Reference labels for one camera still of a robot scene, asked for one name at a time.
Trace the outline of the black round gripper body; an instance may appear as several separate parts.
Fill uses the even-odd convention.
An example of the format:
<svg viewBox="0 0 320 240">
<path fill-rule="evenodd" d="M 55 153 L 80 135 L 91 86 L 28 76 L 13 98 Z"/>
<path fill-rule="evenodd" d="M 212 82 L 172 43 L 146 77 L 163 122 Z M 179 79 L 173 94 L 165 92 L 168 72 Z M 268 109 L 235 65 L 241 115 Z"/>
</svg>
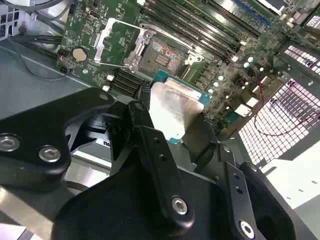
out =
<svg viewBox="0 0 320 240">
<path fill-rule="evenodd" d="M 146 110 L 130 109 L 133 148 L 118 172 L 71 199 L 54 240 L 231 240 L 222 191 L 181 170 Z"/>
</svg>

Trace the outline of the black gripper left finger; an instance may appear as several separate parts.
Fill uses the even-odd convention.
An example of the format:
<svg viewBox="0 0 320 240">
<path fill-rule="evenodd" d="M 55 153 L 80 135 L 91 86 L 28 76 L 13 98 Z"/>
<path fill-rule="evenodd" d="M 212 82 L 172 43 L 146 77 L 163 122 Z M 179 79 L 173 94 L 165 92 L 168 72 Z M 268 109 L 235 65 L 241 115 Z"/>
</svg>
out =
<svg viewBox="0 0 320 240">
<path fill-rule="evenodd" d="M 96 116 L 104 119 L 115 158 L 114 175 L 134 146 L 131 109 L 148 112 L 140 102 L 116 102 L 108 93 L 88 88 L 2 119 L 0 185 L 5 196 L 1 210 L 38 234 L 52 234 L 58 214 L 77 196 L 68 192 L 63 179 L 72 152 L 89 141 L 87 121 Z"/>
</svg>

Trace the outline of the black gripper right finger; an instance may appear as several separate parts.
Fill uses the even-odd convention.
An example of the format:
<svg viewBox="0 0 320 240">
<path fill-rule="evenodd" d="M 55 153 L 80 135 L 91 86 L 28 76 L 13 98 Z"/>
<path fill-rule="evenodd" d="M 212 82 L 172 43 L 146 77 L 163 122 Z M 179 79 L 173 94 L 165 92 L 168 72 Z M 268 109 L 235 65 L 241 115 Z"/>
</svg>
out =
<svg viewBox="0 0 320 240">
<path fill-rule="evenodd" d="M 310 239 L 308 227 L 265 175 L 248 161 L 237 164 L 232 150 L 217 140 L 203 114 L 190 123 L 184 139 L 194 171 L 218 187 L 224 239 Z"/>
</svg>

